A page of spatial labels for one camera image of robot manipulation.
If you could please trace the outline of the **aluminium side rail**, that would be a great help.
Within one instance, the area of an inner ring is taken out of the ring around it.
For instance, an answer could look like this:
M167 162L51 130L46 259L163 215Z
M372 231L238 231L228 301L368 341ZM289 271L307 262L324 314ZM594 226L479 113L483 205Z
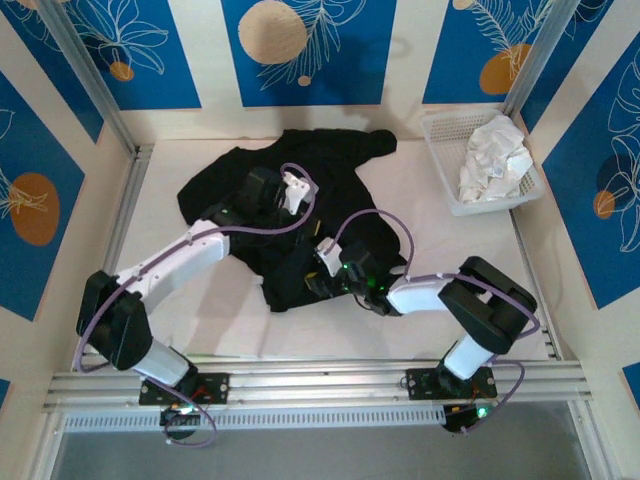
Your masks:
M517 218L514 210L510 210L509 215L510 215L512 227L514 230L514 234L518 242L524 269L525 269L527 278L531 284L532 293L538 302L537 315L541 324L540 330L542 331L542 336L545 340L545 345L548 351L548 357L551 360L556 360L556 361L566 360L567 357L563 351L563 347L560 344L558 336L556 335L555 326L553 325L552 319L550 317L550 313L547 308L546 301L544 299L544 296L540 288L540 283L534 272L533 264L525 244L524 236L521 232L521 228L518 226Z
M123 249L126 234L129 230L133 212L139 198L142 183L146 175L153 154L154 144L143 144L138 147L128 167L124 190L119 200L114 226L107 244L106 257L102 269L91 274L85 283L81 306L76 324L79 336L74 351L72 367L81 373L91 373L111 364L111 353L105 356L107 362L91 366L83 363L85 349L90 340L95 338L98 344L110 342L111 320L106 322L107 333L103 334L100 324L108 317L108 311L126 289L121 275L117 274L117 267Z

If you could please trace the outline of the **aluminium mounting rail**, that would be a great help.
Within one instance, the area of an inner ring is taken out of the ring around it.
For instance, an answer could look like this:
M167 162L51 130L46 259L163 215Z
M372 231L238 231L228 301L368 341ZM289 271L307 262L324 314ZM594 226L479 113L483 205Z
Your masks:
M368 407L409 404L405 373L432 368L420 360L248 361L200 356L203 373L228 373L228 409ZM500 397L514 402L589 401L593 394L577 361L496 362ZM88 375L58 372L45 396L46 412L159 410L138 403L140 375L102 370Z

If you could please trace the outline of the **white crumpled cloth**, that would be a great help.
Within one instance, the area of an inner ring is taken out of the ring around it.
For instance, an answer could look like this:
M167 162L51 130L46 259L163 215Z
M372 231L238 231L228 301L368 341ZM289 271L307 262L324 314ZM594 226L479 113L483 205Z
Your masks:
M459 175L459 201L465 204L513 198L533 166L524 133L499 113L476 128L466 148Z

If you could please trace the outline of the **aluminium frame post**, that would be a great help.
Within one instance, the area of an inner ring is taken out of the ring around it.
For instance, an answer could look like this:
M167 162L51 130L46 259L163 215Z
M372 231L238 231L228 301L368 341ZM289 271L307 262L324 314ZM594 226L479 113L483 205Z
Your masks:
M124 150L135 158L138 145L63 6L57 0L34 0L34 3L46 28L101 117L109 125Z
M529 54L521 67L501 111L515 120L529 98L550 56L556 48L581 0L554 0L549 15L540 27Z

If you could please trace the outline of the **white perforated plastic basket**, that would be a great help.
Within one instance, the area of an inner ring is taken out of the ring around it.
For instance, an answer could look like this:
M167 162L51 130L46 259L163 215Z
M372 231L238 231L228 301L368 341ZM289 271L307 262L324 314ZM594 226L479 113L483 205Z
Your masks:
M510 210L545 194L544 182L532 165L515 189L515 196L474 203L459 200L460 170L466 162L468 140L477 128L500 114L499 110L487 107L455 108L427 113L420 120L445 202L454 216Z

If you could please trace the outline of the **black controller board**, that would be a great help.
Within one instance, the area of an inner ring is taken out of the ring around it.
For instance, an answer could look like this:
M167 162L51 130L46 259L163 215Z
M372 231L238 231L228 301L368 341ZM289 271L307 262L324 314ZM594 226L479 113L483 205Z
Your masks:
M453 434L464 434L488 418L493 410L490 404L445 405L443 428Z
M199 414L192 405L173 404L160 412L159 425L168 445L180 444L192 436Z

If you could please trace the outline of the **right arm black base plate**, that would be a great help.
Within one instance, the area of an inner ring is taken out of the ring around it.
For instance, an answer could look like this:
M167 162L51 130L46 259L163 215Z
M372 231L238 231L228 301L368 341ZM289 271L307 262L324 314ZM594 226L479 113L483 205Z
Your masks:
M493 371L480 367L468 380L461 380L444 367L408 369L405 373L410 400L495 399Z

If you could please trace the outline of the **black t-shirt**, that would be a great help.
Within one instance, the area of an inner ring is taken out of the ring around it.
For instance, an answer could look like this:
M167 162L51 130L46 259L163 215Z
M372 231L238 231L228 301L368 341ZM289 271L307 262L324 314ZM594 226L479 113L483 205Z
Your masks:
M286 130L267 147L235 147L221 155L178 192L179 209L184 221L193 224L207 208L233 201L252 170L278 171L287 162L301 166L319 188L316 236L253 237L232 254L262 277L263 296L272 312L314 304L321 298L308 288L305 278L315 272L315 247L327 237L338 239L341 249L355 246L369 252L382 273L405 264L398 235L371 212L373 198L356 173L359 166L396 148L397 139L389 130Z

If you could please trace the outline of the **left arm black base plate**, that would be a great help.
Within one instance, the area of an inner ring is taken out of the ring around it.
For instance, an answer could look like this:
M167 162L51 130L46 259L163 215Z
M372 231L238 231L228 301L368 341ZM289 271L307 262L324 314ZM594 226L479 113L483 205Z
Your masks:
M229 381L228 373L198 373L185 384L185 389L174 387L174 390L202 406L224 405L230 391ZM185 400L145 380L140 388L138 403L142 406L169 406L185 403Z

